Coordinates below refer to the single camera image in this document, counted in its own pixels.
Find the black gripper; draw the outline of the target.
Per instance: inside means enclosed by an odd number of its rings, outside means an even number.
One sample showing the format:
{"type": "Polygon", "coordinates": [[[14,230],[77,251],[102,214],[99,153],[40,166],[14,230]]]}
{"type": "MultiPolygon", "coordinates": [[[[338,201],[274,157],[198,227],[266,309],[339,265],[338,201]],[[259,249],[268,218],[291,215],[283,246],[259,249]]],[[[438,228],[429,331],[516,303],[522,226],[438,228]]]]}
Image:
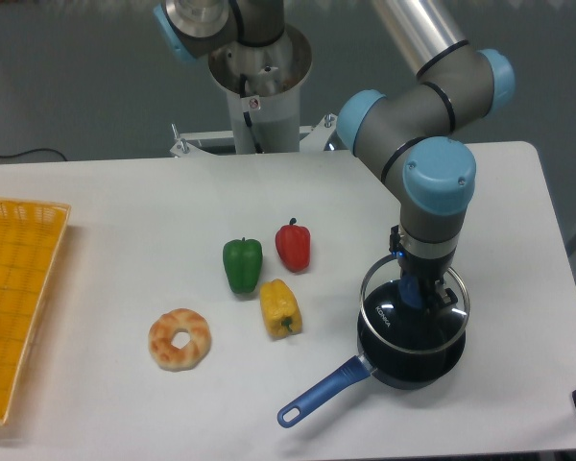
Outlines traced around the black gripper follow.
{"type": "Polygon", "coordinates": [[[398,294],[405,306],[423,310],[419,280],[433,284],[429,295],[433,307],[457,304],[456,294],[442,281],[450,268],[456,248],[457,236],[441,242],[425,242],[412,236],[401,225],[391,228],[389,250],[404,272],[398,283],[398,294]]]}

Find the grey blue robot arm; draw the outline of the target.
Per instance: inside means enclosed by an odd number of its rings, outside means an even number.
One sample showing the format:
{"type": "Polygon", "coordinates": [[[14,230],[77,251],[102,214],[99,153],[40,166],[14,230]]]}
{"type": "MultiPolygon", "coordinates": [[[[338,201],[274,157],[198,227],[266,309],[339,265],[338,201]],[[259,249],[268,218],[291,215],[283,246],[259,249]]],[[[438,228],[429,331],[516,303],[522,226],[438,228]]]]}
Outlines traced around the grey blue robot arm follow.
{"type": "MultiPolygon", "coordinates": [[[[452,133],[505,106],[516,88],[508,60],[476,50],[438,1],[378,1],[375,8],[417,78],[391,100],[363,90],[335,125],[344,145],[400,203],[390,249],[399,292],[418,307],[443,297],[444,275],[475,187],[475,160],[452,133]]],[[[162,1],[154,10],[169,47],[184,61],[207,58],[227,95],[240,154],[296,151],[297,98],[311,68],[304,35],[280,1],[162,1]]]]}

